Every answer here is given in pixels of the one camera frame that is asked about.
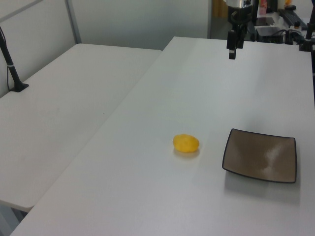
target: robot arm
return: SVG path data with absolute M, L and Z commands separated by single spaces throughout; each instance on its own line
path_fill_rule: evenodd
M 227 35 L 229 59 L 236 58 L 236 49 L 243 48 L 247 24 L 252 19 L 252 1 L 254 0 L 224 0 L 228 6 L 227 20 L 232 24 L 232 30 Z

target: orange object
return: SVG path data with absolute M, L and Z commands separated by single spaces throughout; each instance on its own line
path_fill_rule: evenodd
M 174 148 L 181 152 L 194 152 L 199 147 L 199 141 L 189 134 L 179 134 L 173 139 Z

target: table surface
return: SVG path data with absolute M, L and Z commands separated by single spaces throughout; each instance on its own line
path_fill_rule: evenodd
M 232 128 L 296 138 L 297 182 L 223 170 Z M 309 53 L 175 37 L 12 236 L 314 235 L 314 141 Z
M 29 211 L 161 51 L 78 44 L 0 99 L 0 204 Z

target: dark plate rim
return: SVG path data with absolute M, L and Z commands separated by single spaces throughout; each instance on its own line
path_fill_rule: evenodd
M 265 135 L 265 136 L 271 136 L 271 137 L 293 139 L 293 140 L 294 140 L 294 150 L 295 150 L 295 176 L 294 176 L 294 181 L 293 181 L 293 182 L 288 182 L 288 181 L 275 181 L 275 180 L 269 180 L 269 179 L 263 179 L 263 178 L 255 178 L 255 177 L 252 177 L 252 176 L 243 175 L 243 174 L 241 174 L 241 173 L 237 173 L 237 172 L 231 171 L 231 170 L 229 170 L 229 169 L 227 169 L 227 168 L 224 168 L 225 153 L 226 153 L 227 145 L 228 145 L 228 142 L 230 141 L 230 137 L 231 137 L 231 134 L 232 134 L 232 131 L 233 131 L 233 130 L 237 130 L 237 131 L 241 131 L 241 132 L 245 132 L 245 133 L 257 134 L 257 135 Z M 226 145 L 225 145 L 224 155 L 223 155 L 223 161 L 222 161 L 222 168 L 223 168 L 224 170 L 226 170 L 226 171 L 229 171 L 229 172 L 231 172 L 231 173 L 237 174 L 237 175 L 239 175 L 239 176 L 244 176 L 244 177 L 253 178 L 253 179 L 257 179 L 257 180 L 262 180 L 262 181 L 266 181 L 266 182 L 273 182 L 273 183 L 295 183 L 295 182 L 296 182 L 296 176 L 297 176 L 296 140 L 295 140 L 294 137 L 284 137 L 284 136 L 277 136 L 277 135 L 270 135 L 270 134 L 261 134 L 261 133 L 249 132 L 249 131 L 244 131 L 244 130 L 232 128 L 231 131 L 230 131 L 230 134 L 229 134 L 229 136 L 228 136 Z

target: brown plate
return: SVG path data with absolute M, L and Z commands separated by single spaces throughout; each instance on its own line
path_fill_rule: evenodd
M 232 129 L 226 143 L 222 168 L 255 179 L 295 183 L 295 138 Z

